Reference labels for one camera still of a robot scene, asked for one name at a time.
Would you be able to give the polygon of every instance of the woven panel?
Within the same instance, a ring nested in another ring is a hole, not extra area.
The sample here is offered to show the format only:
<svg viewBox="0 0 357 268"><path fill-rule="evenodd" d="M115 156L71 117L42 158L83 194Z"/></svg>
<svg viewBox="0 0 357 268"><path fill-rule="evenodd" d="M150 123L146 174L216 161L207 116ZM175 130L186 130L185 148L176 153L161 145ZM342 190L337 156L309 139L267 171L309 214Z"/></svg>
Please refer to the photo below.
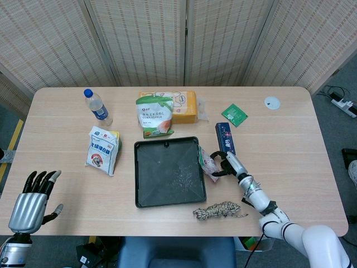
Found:
<svg viewBox="0 0 357 268"><path fill-rule="evenodd" d="M0 74L0 104L24 119L30 110L31 100L16 88L5 75Z"/></svg>
<svg viewBox="0 0 357 268"><path fill-rule="evenodd" d="M123 86L184 84L186 1L89 2Z"/></svg>
<svg viewBox="0 0 357 268"><path fill-rule="evenodd" d="M114 85L77 1L0 1L0 62L31 92Z"/></svg>
<svg viewBox="0 0 357 268"><path fill-rule="evenodd" d="M355 0L280 0L246 85L301 86L313 93L356 42Z"/></svg>
<svg viewBox="0 0 357 268"><path fill-rule="evenodd" d="M270 0L194 0L187 23L187 85L239 85Z"/></svg>

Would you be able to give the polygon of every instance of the robotic arm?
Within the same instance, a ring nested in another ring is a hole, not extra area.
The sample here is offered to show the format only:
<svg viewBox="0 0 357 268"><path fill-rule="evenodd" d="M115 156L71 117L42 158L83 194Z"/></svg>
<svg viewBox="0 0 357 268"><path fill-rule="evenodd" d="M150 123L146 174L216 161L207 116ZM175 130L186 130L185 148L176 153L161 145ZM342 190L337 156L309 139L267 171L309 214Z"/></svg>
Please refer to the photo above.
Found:
<svg viewBox="0 0 357 268"><path fill-rule="evenodd" d="M244 190L242 202L253 206L263 216L259 220L259 226L266 237L285 240L308 258L311 268L353 268L341 242L330 227L312 226L304 229L290 221L276 202L267 197L260 188L260 183L248 174L235 155L218 151L214 152L211 158L218 155L222 159L223 171L212 175L233 174L238 178L239 186Z"/></svg>
<svg viewBox="0 0 357 268"><path fill-rule="evenodd" d="M9 228L15 234L0 248L1 267L24 267L32 246L30 235L37 232L41 225L55 219L63 209L63 205L59 204L50 215L44 216L47 200L61 170L47 175L43 171L34 180L36 174L34 171L27 178L25 187L16 200L9 222Z"/></svg>

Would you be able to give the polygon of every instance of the blue chair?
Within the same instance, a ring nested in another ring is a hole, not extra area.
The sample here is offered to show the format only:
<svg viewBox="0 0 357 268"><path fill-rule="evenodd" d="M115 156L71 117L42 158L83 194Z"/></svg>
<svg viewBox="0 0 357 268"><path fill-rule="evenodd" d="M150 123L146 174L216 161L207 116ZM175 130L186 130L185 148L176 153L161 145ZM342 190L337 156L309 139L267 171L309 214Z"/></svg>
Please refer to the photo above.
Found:
<svg viewBox="0 0 357 268"><path fill-rule="evenodd" d="M236 268L232 237L125 237L117 268Z"/></svg>

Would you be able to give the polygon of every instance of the twine bundle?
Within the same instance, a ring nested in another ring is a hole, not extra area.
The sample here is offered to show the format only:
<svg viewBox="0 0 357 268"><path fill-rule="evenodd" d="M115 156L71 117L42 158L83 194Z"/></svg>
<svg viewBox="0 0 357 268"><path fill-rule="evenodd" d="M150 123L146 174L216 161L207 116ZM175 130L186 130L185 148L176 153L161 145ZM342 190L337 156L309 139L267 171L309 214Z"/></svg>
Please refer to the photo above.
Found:
<svg viewBox="0 0 357 268"><path fill-rule="evenodd" d="M206 209L198 208L193 211L193 214L196 215L196 218L200 221L205 221L209 218L217 218L220 216L232 216L235 218L243 218L246 217L248 214L245 215L237 215L240 211L240 205L226 201L220 204L214 204Z"/></svg>

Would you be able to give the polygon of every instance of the blue bottle cap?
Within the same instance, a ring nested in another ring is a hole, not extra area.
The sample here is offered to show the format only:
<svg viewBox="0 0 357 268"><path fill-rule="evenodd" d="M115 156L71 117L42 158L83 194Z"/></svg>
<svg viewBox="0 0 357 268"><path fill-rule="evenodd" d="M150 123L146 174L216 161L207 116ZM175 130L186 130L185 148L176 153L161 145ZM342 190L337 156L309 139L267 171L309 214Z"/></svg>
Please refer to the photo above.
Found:
<svg viewBox="0 0 357 268"><path fill-rule="evenodd" d="M91 96L93 96L93 91L91 91L91 89L87 88L86 90L84 90L84 95L86 96L86 98L90 98Z"/></svg>

